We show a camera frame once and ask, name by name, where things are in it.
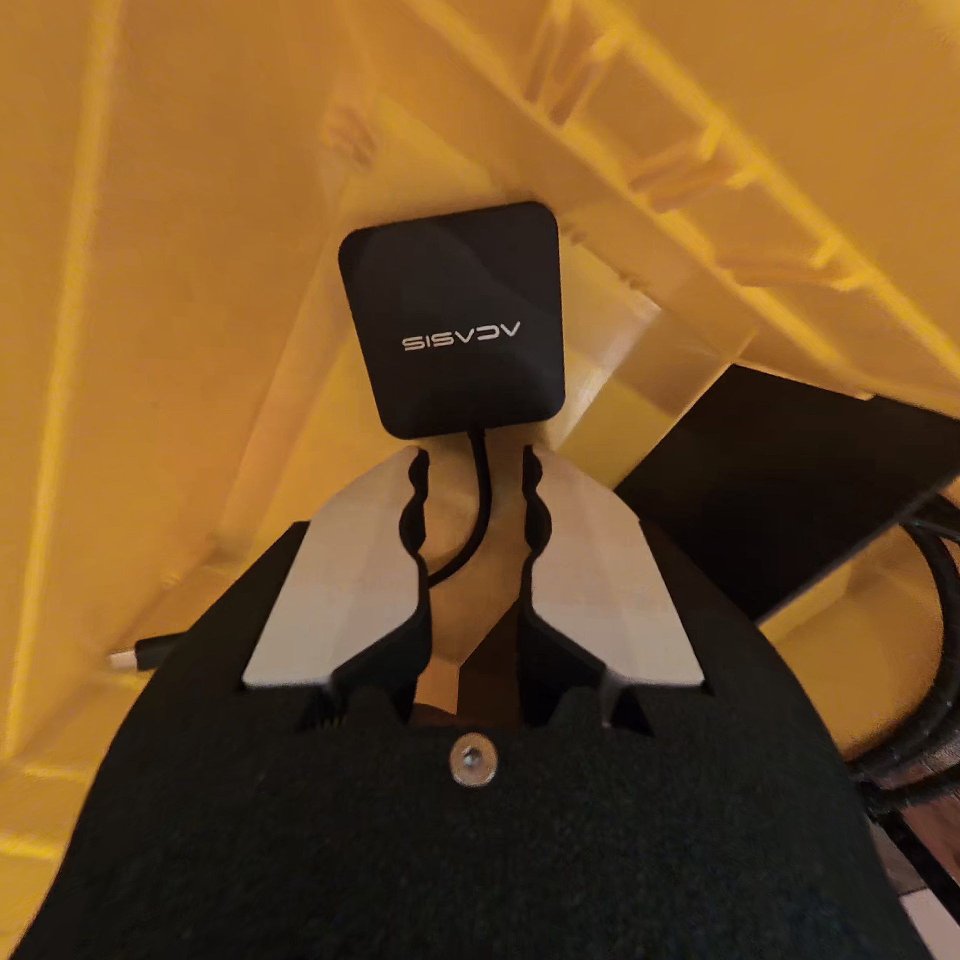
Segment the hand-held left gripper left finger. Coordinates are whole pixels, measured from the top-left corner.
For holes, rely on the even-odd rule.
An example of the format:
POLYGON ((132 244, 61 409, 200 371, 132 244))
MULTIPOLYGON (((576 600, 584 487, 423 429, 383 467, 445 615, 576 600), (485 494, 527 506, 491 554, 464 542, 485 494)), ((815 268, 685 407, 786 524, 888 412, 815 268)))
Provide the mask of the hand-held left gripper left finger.
POLYGON ((312 690, 333 719, 371 688, 409 720, 432 653, 428 471, 427 451, 406 446, 315 512, 246 665, 248 690, 312 690))

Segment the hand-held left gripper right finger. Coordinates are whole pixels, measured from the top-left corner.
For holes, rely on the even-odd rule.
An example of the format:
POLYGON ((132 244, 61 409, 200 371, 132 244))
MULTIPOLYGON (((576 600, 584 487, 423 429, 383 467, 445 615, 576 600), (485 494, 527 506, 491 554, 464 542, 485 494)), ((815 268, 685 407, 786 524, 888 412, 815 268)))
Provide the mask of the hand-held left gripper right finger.
POLYGON ((700 690, 705 676, 637 515, 541 445, 522 455, 524 560, 517 601, 523 722, 546 726, 592 690, 604 726, 646 730, 638 692, 700 690))

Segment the black square hub box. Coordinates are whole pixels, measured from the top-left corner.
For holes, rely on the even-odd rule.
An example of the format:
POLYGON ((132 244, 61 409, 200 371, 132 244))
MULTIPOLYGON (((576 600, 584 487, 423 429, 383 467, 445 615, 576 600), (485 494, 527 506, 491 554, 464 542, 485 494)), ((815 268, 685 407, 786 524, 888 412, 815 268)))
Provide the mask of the black square hub box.
MULTIPOLYGON (((433 645, 436 599, 489 537, 490 435, 546 422, 567 398, 558 222, 523 200, 360 227, 342 239, 337 268, 379 425, 401 443, 383 461, 406 447, 429 455, 420 555, 433 645)), ((139 639, 109 665, 159 681, 223 640, 247 690, 243 673, 314 515, 264 546, 191 626, 139 639)))

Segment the black braided cable green plugs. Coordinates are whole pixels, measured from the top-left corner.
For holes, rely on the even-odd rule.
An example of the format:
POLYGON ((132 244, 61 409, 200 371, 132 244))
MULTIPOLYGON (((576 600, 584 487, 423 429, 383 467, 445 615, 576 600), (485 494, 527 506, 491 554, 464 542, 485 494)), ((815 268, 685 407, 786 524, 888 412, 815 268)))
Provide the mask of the black braided cable green plugs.
POLYGON ((881 781, 953 745, 959 729, 959 575, 949 544, 959 543, 959 509, 943 494, 925 500, 901 523, 918 548, 937 594, 942 640, 929 689, 882 742, 847 762, 871 818, 938 800, 958 790, 958 762, 895 787, 881 781))

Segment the yellow storage bin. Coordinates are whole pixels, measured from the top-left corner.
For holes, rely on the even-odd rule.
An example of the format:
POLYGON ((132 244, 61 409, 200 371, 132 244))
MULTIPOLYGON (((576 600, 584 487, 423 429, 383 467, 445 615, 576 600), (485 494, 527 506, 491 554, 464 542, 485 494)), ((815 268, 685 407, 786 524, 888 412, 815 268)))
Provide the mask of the yellow storage bin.
POLYGON ((958 418, 958 2, 2 2, 2 958, 105 654, 402 445, 342 239, 528 199, 600 483, 736 368, 958 418))

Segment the black bin divider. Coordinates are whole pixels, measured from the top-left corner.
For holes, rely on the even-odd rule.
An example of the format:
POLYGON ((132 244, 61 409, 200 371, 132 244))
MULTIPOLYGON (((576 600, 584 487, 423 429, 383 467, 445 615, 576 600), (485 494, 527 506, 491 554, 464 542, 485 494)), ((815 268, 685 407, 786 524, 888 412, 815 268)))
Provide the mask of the black bin divider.
POLYGON ((614 493, 761 624, 958 472, 957 418, 731 366, 614 493))

